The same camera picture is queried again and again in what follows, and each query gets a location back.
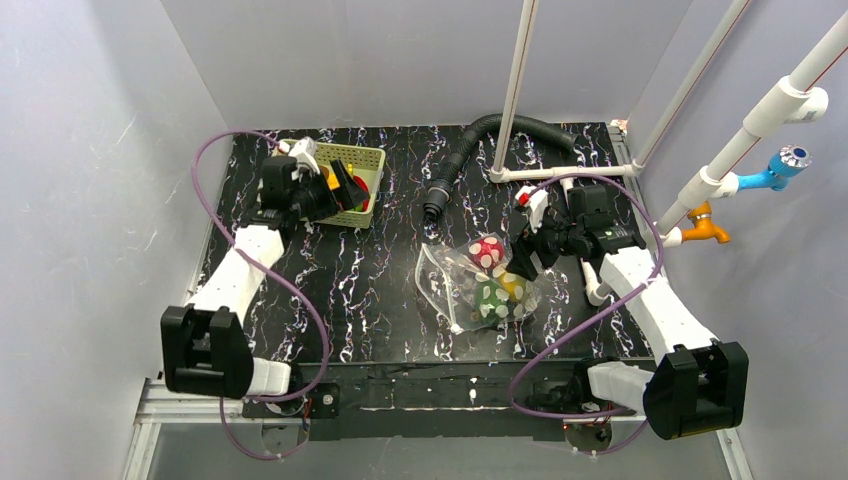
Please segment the red fake chili pepper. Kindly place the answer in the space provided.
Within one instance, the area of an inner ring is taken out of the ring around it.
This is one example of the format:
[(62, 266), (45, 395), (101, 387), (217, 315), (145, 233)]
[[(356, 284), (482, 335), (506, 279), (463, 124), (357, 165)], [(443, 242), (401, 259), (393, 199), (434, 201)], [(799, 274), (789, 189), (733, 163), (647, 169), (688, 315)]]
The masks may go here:
[(370, 197), (370, 190), (369, 190), (369, 187), (366, 184), (365, 180), (363, 178), (361, 178), (360, 176), (354, 176), (354, 181), (365, 192), (366, 197), (369, 198)]

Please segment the dark green bell pepper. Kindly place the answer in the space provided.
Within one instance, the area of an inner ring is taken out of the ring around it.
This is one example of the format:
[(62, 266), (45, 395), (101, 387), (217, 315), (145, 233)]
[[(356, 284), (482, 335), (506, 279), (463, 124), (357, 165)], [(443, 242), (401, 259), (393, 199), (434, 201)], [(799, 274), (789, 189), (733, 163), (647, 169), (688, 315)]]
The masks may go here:
[(499, 284), (486, 281), (477, 285), (473, 313), (479, 326), (490, 327), (506, 320), (510, 307), (509, 296)]

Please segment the clear zip top bag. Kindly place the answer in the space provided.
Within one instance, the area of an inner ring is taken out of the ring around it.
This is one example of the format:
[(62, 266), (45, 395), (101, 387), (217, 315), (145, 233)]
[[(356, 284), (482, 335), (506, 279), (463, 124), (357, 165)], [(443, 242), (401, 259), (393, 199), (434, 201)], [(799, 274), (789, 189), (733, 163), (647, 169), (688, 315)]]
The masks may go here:
[(423, 244), (415, 266), (419, 294), (456, 334), (522, 322), (541, 301), (534, 282), (506, 270), (512, 254), (488, 233), (452, 248)]

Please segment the yellow fake banana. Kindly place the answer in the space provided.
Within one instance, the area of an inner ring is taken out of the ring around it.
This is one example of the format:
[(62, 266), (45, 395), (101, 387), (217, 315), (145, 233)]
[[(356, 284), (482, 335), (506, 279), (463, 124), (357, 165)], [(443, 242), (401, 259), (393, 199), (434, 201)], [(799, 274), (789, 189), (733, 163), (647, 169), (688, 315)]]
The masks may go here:
[(352, 184), (354, 182), (354, 178), (351, 176), (352, 171), (350, 169), (343, 168), (342, 175), (339, 175), (339, 169), (334, 169), (331, 166), (320, 165), (320, 169), (331, 190), (341, 188), (343, 185)]

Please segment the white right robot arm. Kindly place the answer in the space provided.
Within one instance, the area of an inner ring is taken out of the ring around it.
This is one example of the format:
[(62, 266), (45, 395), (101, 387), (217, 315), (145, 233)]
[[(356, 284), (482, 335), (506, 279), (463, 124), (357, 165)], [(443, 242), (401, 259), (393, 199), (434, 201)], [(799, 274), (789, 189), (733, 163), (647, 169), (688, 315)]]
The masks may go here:
[(540, 418), (589, 420), (586, 403), (613, 404), (645, 416), (665, 440), (741, 424), (749, 358), (737, 342), (722, 342), (686, 308), (661, 277), (660, 258), (652, 256), (635, 230), (617, 224), (602, 185), (567, 192), (565, 212), (549, 206), (541, 188), (524, 187), (516, 196), (528, 218), (511, 244), (510, 273), (533, 280), (541, 267), (561, 256), (599, 261), (601, 282), (589, 299), (602, 304), (617, 296), (645, 335), (656, 368), (642, 370), (615, 357), (578, 362), (558, 395), (541, 396), (514, 409)]

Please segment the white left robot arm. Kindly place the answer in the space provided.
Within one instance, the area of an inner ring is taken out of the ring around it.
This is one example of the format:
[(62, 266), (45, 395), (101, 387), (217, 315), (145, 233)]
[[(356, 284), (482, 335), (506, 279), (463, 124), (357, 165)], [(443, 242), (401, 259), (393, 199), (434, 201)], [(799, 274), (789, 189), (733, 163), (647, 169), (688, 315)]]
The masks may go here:
[(242, 399), (281, 397), (294, 367), (252, 354), (243, 332), (247, 310), (295, 226), (353, 210), (368, 200), (346, 162), (331, 175), (291, 156), (267, 158), (256, 198), (234, 243), (211, 277), (184, 306), (161, 317), (164, 378), (172, 392)]

